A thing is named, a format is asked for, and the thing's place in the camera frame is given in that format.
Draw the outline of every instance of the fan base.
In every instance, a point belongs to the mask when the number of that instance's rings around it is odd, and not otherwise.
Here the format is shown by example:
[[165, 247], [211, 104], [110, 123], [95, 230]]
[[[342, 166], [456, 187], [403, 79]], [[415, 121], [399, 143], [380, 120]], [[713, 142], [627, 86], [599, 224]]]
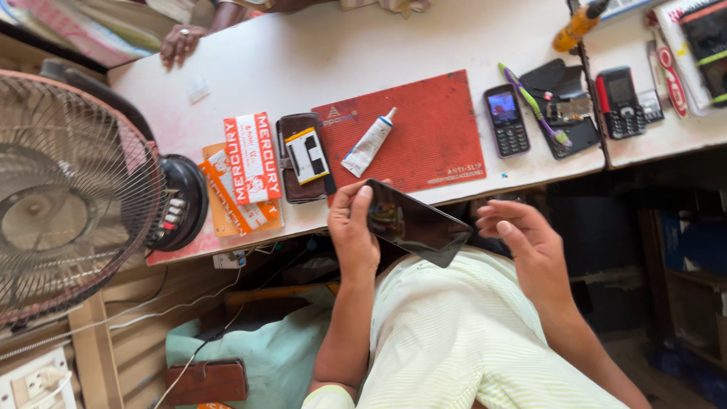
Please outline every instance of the fan base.
[[[169, 199], [184, 201], [182, 213], [174, 223], [174, 229], [155, 226], [153, 236], [147, 246], [150, 250], [175, 251], [190, 244], [204, 225], [207, 218], [209, 198], [207, 182], [197, 165], [181, 155], [166, 155], [160, 158], [161, 168], [166, 177]], [[169, 212], [169, 203], [162, 208], [164, 216]]]

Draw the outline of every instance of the red and white packaging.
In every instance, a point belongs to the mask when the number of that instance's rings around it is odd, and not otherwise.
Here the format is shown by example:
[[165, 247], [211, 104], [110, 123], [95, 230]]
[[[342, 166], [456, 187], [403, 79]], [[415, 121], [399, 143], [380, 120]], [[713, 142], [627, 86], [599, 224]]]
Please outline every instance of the red and white packaging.
[[268, 115], [225, 119], [225, 141], [237, 204], [280, 199], [283, 194]]

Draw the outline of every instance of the leather phone case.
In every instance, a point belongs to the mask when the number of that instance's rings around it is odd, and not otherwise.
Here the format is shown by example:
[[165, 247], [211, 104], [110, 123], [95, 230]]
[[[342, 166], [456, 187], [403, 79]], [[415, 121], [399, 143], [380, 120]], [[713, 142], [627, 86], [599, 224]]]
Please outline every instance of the leather phone case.
[[[166, 387], [177, 379], [185, 364], [174, 364], [164, 373]], [[246, 400], [249, 393], [245, 363], [240, 358], [192, 362], [166, 396], [167, 405], [197, 405]]]
[[[278, 140], [280, 146], [280, 168], [283, 171], [283, 184], [285, 185], [285, 197], [288, 203], [308, 203], [316, 200], [322, 200], [327, 198], [329, 195], [336, 193], [336, 183], [333, 180], [333, 175], [326, 175], [322, 178], [312, 180], [306, 184], [299, 184], [298, 178], [293, 170], [293, 164], [288, 155], [288, 150], [285, 148], [285, 139], [302, 132], [308, 128], [315, 128], [318, 138], [320, 139], [320, 132], [318, 131], [318, 114], [315, 112], [306, 112], [304, 114], [286, 115], [278, 120], [276, 127], [278, 128]], [[326, 151], [321, 146], [324, 158], [328, 162]]]

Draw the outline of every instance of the fingernail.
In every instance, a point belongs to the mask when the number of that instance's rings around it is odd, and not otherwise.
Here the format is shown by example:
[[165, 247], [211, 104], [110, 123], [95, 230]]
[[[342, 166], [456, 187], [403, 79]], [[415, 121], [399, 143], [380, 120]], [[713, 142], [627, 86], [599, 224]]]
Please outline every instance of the fingernail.
[[513, 225], [510, 224], [509, 221], [503, 220], [503, 221], [497, 222], [497, 232], [503, 236], [510, 233], [510, 230], [512, 230], [512, 229], [513, 229]]
[[358, 194], [367, 199], [371, 199], [372, 197], [374, 197], [374, 189], [372, 189], [371, 186], [363, 185], [358, 190]]

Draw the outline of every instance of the red anti-slip mat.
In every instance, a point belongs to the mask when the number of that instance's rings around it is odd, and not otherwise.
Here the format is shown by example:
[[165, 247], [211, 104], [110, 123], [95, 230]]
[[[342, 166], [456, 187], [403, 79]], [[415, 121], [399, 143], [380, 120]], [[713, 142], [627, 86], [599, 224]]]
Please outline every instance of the red anti-slip mat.
[[394, 128], [362, 179], [390, 178], [410, 192], [486, 176], [467, 71], [461, 70], [313, 108], [338, 186], [358, 180], [341, 161], [393, 107]]

